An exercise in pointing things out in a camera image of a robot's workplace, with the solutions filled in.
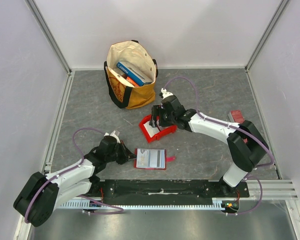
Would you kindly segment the red plastic bin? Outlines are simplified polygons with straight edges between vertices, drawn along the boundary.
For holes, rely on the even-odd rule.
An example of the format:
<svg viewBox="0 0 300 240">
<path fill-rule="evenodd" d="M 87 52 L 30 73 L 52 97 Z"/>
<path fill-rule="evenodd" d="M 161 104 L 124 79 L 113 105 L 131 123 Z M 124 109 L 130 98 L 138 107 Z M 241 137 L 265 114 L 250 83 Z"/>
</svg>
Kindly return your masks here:
<svg viewBox="0 0 300 240">
<path fill-rule="evenodd" d="M 146 130 L 145 130 L 145 127 L 144 127 L 144 124 L 146 122 L 149 122 L 150 121 L 150 118 L 151 118 L 151 115 L 147 115 L 145 116 L 141 122 L 138 124 L 141 132 L 143 133 L 146 141 L 148 143 L 151 143 L 151 142 L 154 142 L 154 141 L 159 141 L 161 138 L 169 135 L 169 134 L 173 134 L 176 132 L 177 130 L 177 126 L 176 125 L 172 125 L 172 126 L 168 126 L 168 127 L 161 127 L 159 126 L 158 128 L 160 128 L 160 133 L 156 134 L 154 137 L 149 137 L 149 135 L 147 134 Z"/>
</svg>

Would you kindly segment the red leather card holder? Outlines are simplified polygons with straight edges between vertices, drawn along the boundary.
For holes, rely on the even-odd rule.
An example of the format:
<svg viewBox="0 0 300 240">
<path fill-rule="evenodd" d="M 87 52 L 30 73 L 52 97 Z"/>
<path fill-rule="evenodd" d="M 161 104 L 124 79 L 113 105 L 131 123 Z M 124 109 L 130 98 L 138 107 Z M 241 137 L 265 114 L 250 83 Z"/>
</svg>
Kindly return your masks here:
<svg viewBox="0 0 300 240">
<path fill-rule="evenodd" d="M 134 168 L 142 170 L 166 170 L 167 163 L 173 162 L 176 156 L 168 156 L 166 149 L 136 148 Z"/>
</svg>

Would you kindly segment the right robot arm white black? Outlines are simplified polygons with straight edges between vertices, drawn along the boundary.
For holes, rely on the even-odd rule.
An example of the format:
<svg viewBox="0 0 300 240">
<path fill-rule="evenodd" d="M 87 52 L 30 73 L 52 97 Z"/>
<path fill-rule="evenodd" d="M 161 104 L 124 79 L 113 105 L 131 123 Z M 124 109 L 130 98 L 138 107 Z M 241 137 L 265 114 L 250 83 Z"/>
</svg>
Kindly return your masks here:
<svg viewBox="0 0 300 240">
<path fill-rule="evenodd" d="M 161 104 L 152 106 L 149 125 L 153 128 L 176 126 L 225 143 L 232 157 L 231 166 L 219 180 L 219 191 L 225 197 L 232 196 L 237 185 L 266 154 L 271 154 L 265 139 L 252 122 L 227 122 L 209 117 L 197 109 L 185 109 L 175 95 L 164 97 Z"/>
</svg>

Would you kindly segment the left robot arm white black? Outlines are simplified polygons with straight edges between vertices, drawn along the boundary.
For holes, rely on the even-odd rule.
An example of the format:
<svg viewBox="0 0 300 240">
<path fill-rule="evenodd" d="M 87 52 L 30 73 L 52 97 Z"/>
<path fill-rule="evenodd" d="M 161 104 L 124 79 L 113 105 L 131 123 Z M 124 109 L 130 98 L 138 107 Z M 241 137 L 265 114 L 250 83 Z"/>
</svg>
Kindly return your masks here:
<svg viewBox="0 0 300 240">
<path fill-rule="evenodd" d="M 27 224 L 41 226 L 54 210 L 67 201 L 84 194 L 96 196 L 100 191 L 97 174 L 108 163 L 123 165 L 136 155 L 123 141 L 107 135 L 78 162 L 53 173 L 33 173 L 13 203 L 13 208 Z"/>
</svg>

